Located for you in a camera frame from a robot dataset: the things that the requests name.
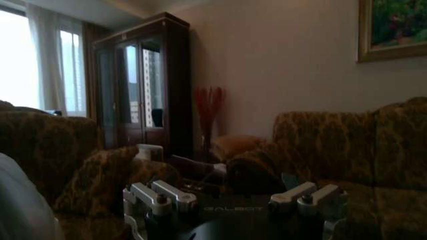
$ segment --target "gold frame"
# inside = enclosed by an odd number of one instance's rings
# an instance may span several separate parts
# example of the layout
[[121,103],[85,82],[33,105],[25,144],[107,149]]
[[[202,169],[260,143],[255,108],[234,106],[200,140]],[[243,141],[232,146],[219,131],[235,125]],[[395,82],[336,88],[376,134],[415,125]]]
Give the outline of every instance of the gold frame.
[[371,49],[372,0],[359,0],[359,53],[358,62],[372,62],[427,55],[427,42],[408,46]]

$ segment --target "ceiling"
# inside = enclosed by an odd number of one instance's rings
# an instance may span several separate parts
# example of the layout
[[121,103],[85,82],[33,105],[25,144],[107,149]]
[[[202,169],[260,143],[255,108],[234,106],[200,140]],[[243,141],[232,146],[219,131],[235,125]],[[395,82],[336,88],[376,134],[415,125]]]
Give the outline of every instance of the ceiling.
[[[210,0],[25,0],[45,9],[120,30],[160,12],[175,12]],[[0,2],[25,3],[23,0]]]

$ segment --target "floral painting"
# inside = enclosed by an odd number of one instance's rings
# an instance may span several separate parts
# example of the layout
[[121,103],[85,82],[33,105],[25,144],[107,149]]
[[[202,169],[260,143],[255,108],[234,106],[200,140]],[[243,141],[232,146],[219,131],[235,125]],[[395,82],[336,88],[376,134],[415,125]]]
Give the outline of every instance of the floral painting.
[[360,0],[359,60],[427,54],[427,0]]

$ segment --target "glass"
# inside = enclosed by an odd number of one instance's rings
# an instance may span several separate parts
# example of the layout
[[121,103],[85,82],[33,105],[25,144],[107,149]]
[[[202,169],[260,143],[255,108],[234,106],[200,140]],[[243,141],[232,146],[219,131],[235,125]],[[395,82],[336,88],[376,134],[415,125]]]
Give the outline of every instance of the glass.
[[163,99],[163,59],[162,38],[151,37],[141,41],[143,86],[145,127],[162,128],[164,126],[164,99]]
[[137,124],[140,122],[137,47],[128,45],[120,48],[117,53],[120,122]]
[[97,52],[100,75],[101,124],[115,126],[113,55],[108,50]]

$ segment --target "glass cabinet door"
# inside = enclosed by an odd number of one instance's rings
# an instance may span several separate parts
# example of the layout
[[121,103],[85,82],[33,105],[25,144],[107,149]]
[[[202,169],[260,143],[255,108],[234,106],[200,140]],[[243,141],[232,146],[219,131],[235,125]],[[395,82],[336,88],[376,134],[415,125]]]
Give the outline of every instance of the glass cabinet door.
[[137,45],[125,45],[116,50],[119,83],[119,121],[121,124],[141,126],[139,53]]
[[99,122],[104,132],[105,148],[116,145],[115,56],[111,49],[96,52],[99,75]]
[[164,127],[164,79],[162,37],[152,36],[140,41],[144,91],[144,126]]

